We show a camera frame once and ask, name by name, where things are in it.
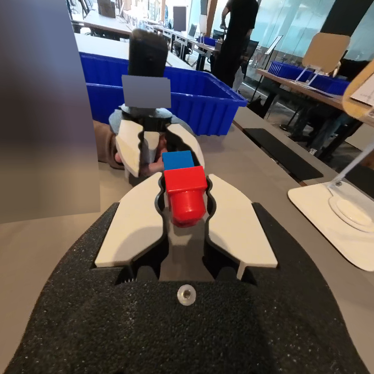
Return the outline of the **blue mega block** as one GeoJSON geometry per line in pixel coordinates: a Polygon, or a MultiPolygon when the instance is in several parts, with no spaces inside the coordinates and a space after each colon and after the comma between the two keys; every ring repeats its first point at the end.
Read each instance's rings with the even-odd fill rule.
{"type": "Polygon", "coordinates": [[[163,152],[164,171],[194,167],[191,151],[163,152]]]}

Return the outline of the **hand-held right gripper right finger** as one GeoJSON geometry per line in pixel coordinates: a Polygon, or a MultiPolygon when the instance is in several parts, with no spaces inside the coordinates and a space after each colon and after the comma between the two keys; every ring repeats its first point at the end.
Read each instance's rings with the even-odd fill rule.
{"type": "Polygon", "coordinates": [[[252,201],[220,177],[207,176],[204,264],[214,278],[230,267],[236,279],[250,267],[275,269],[277,258],[261,226],[252,201]]]}

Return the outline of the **person's left hand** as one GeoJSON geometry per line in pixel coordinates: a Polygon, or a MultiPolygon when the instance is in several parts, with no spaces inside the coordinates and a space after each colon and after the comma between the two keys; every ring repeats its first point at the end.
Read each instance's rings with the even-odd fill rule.
{"type": "Polygon", "coordinates": [[[162,160],[162,154],[167,152],[167,142],[165,135],[160,135],[158,146],[156,148],[156,153],[154,161],[150,164],[144,164],[141,169],[141,174],[143,176],[151,176],[157,172],[164,171],[164,164],[162,160]]]}

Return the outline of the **person's left forearm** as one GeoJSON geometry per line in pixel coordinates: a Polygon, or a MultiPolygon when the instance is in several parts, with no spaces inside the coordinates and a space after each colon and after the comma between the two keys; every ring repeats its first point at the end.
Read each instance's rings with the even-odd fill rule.
{"type": "Polygon", "coordinates": [[[116,135],[110,125],[94,120],[93,126],[98,161],[108,164],[113,169],[124,170],[124,165],[116,148],[116,135]]]}

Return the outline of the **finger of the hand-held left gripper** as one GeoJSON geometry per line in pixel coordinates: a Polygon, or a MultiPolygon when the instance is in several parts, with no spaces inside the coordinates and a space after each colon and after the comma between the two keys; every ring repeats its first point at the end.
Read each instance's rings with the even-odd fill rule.
{"type": "Polygon", "coordinates": [[[205,169],[205,160],[198,140],[181,124],[173,123],[166,128],[166,149],[168,152],[190,151],[194,166],[202,166],[205,169]]]}
{"type": "Polygon", "coordinates": [[[143,138],[143,126],[131,120],[121,120],[119,132],[115,137],[117,152],[125,170],[135,178],[139,176],[143,138]]]}

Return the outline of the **red single-stud mega block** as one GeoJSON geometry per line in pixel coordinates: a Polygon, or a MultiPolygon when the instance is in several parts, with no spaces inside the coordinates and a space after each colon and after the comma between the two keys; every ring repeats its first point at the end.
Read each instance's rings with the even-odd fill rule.
{"type": "Polygon", "coordinates": [[[164,177],[173,224],[196,225],[206,213],[203,195],[208,185],[203,166],[166,170],[164,177]]]}

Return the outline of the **instruction sheet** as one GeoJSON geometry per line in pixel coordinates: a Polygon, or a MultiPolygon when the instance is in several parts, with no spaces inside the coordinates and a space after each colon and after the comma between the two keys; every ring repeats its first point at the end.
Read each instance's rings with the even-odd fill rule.
{"type": "Polygon", "coordinates": [[[353,100],[359,101],[363,104],[374,106],[374,81],[367,80],[361,87],[359,87],[351,96],[353,100]]]}

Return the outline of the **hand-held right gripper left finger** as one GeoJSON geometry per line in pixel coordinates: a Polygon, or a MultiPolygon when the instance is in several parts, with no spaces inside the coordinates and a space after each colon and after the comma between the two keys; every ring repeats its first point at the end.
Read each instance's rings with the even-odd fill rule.
{"type": "Polygon", "coordinates": [[[133,187],[118,208],[95,259],[97,268],[158,266],[169,254],[163,173],[133,187]]]}

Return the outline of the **white office table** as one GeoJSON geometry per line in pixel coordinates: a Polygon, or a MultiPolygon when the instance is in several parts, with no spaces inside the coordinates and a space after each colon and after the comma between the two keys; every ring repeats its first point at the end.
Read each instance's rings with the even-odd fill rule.
{"type": "MultiPolygon", "coordinates": [[[[105,57],[129,59],[129,43],[74,33],[79,52],[105,57]]],[[[194,70],[186,62],[168,52],[167,66],[194,70]]]]}

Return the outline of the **black table mat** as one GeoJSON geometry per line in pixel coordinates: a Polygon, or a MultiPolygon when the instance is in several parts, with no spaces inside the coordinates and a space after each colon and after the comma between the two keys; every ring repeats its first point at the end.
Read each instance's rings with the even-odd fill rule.
{"type": "Polygon", "coordinates": [[[322,178],[324,175],[287,147],[278,138],[262,128],[244,129],[244,133],[259,148],[263,148],[298,181],[322,178]]]}

